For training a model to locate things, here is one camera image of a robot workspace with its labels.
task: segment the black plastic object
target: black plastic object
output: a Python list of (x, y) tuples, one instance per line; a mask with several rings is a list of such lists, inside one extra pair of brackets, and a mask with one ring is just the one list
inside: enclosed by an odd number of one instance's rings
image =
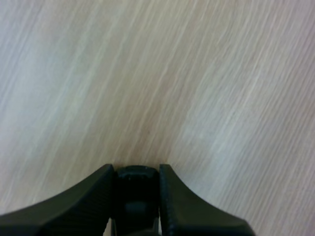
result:
[(157, 233), (159, 205), (157, 170), (146, 166), (121, 168), (115, 174), (114, 186), (114, 208), (111, 218), (115, 233), (127, 235), (145, 229), (152, 229)]
[(105, 165), (53, 198), (0, 217), (0, 236), (103, 235), (113, 175), (113, 166)]
[(208, 204), (169, 165), (105, 165), (65, 192), (0, 217), (0, 236), (254, 236), (246, 221)]
[(163, 235), (253, 236), (245, 220), (208, 204), (177, 177), (171, 166), (160, 165), (160, 213)]

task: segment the black plastic part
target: black plastic part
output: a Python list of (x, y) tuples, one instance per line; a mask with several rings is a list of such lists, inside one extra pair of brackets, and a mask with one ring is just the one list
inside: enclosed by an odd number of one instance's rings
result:
[(0, 217), (1, 236), (102, 236), (114, 168), (105, 165), (59, 195)]
[(160, 214), (165, 236), (254, 236), (245, 220), (202, 200), (178, 178), (171, 166), (160, 165)]
[(112, 235), (123, 236), (137, 231), (158, 231), (158, 171), (146, 166), (128, 166), (117, 170), (111, 218)]

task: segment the wooden surface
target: wooden surface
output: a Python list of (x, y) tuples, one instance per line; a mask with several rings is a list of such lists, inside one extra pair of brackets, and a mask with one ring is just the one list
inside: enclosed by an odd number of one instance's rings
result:
[(315, 235), (315, 1), (1, 0), (0, 213), (169, 163), (259, 236)]

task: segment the textured black plastic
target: textured black plastic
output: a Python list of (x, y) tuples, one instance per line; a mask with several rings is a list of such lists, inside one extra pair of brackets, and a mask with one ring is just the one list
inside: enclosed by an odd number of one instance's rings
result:
[(254, 236), (248, 223), (202, 200), (160, 165), (160, 215), (165, 236)]
[(110, 217), (112, 165), (59, 195), (0, 217), (0, 236), (101, 236)]

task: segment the light wood table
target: light wood table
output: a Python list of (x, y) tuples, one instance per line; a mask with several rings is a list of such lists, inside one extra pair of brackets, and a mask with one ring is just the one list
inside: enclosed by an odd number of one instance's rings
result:
[(314, 236), (315, 1), (1, 0), (0, 213), (105, 163)]

